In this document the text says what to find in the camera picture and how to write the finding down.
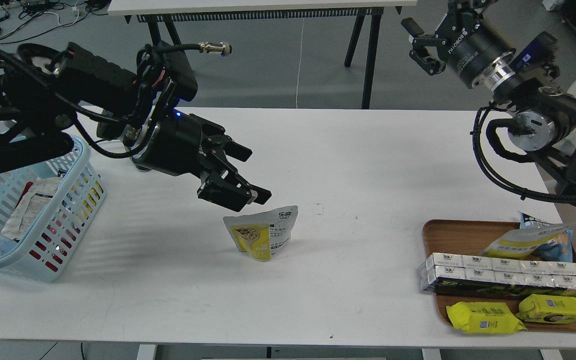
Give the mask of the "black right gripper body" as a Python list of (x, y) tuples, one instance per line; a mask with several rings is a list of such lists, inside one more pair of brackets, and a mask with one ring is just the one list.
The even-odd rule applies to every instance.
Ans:
[(440, 69), (450, 69), (469, 89), (499, 59), (509, 62), (516, 49), (487, 20), (466, 18), (461, 23), (448, 17), (440, 23)]

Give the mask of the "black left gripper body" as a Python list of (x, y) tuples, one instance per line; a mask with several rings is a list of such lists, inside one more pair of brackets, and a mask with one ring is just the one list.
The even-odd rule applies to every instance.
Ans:
[(218, 172), (225, 178), (229, 172), (223, 164), (211, 162), (211, 150), (203, 143), (213, 135), (224, 135), (223, 126), (195, 114), (173, 114), (160, 121), (146, 147), (131, 156), (131, 162), (142, 171), (158, 171), (170, 176)]

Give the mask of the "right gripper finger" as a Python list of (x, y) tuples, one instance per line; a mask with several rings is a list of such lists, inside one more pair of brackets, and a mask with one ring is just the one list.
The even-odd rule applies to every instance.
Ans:
[(446, 19), (451, 28), (468, 28), (482, 22), (484, 13), (498, 0), (448, 0)]
[(430, 76), (443, 73), (450, 56), (451, 20), (444, 18), (434, 34), (426, 34), (411, 17), (402, 19), (401, 25), (410, 36), (412, 49), (409, 51), (409, 57)]

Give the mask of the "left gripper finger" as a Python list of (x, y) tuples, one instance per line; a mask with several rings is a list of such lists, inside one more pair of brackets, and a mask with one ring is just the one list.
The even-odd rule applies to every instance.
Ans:
[(253, 203), (264, 205), (272, 197), (272, 192), (243, 180), (239, 175), (226, 177), (218, 171), (203, 171), (199, 179), (201, 185), (197, 191), (199, 199), (213, 203), (234, 212), (240, 212)]
[(210, 161), (227, 162), (226, 157), (234, 158), (241, 162), (246, 162), (253, 150), (234, 141), (227, 134), (216, 134), (210, 136)]

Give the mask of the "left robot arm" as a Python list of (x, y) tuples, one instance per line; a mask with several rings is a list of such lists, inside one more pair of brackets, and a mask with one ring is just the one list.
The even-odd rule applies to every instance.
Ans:
[(62, 51), (34, 43), (15, 54), (0, 50), (0, 174), (71, 152), (66, 129), (74, 126), (104, 157), (199, 178), (200, 199), (234, 212), (265, 204), (272, 192), (249, 183), (229, 161), (246, 162), (252, 151), (223, 126), (177, 109), (197, 93), (185, 51), (226, 57), (232, 50), (226, 42), (146, 44), (136, 71), (73, 42)]

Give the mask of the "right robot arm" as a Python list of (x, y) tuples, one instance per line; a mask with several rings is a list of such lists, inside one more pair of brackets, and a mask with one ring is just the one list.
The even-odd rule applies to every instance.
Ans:
[[(432, 34), (413, 18), (401, 25), (410, 36), (409, 57), (428, 75), (450, 68), (469, 89), (485, 86), (492, 101), (475, 115), (471, 143), (483, 174), (522, 199), (576, 207), (576, 97), (556, 82), (557, 39), (537, 35), (521, 52), (485, 18), (491, 0), (449, 0)], [(482, 137), (499, 157), (537, 164), (555, 180), (555, 193), (510, 182), (493, 169)]]

